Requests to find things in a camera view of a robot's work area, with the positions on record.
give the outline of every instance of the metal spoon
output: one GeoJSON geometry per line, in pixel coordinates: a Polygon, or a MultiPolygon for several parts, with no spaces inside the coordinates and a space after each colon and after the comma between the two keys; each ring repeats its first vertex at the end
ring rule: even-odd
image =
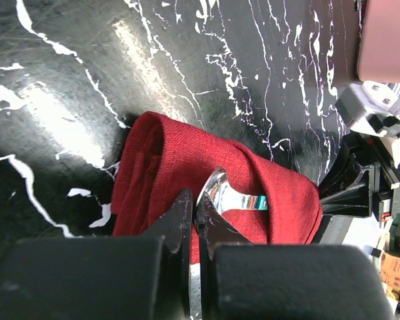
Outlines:
{"type": "Polygon", "coordinates": [[[227,172],[222,167],[216,168],[206,181],[197,199],[197,205],[203,193],[211,198],[217,212],[236,210],[268,210],[267,197],[264,195],[244,195],[234,190],[228,182],[227,172]]]}

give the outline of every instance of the black marble table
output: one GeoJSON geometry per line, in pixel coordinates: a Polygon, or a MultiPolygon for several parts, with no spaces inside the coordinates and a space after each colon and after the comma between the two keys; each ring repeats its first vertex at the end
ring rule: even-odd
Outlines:
{"type": "Polygon", "coordinates": [[[1,0],[0,253],[110,234],[119,156],[148,110],[320,182],[360,30],[352,0],[1,0]]]}

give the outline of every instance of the table surface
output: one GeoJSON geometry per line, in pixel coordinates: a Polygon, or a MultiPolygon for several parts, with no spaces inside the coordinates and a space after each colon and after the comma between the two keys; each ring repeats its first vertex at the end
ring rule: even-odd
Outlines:
{"type": "Polygon", "coordinates": [[[145,111],[320,182],[360,32],[344,0],[1,0],[0,253],[110,234],[119,156],[145,111]]]}

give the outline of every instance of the cloth fold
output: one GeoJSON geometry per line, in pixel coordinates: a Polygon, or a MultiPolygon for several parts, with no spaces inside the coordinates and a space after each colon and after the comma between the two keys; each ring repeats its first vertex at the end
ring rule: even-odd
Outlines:
{"type": "MultiPolygon", "coordinates": [[[[111,210],[113,235],[138,235],[172,206],[182,188],[196,201],[207,178],[223,167],[238,192],[265,194],[269,211],[231,210],[223,214],[254,243],[307,244],[318,230],[322,210],[317,187],[236,141],[218,138],[164,115],[146,112],[126,140],[111,210]]],[[[199,262],[193,234],[191,262],[199,262]]]]}

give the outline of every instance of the cardboard box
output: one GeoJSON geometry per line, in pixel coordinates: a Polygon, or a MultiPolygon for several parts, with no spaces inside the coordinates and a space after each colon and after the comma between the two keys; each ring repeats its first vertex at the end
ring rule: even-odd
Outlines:
{"type": "Polygon", "coordinates": [[[381,281],[400,292],[400,258],[388,253],[382,255],[381,281]]]}

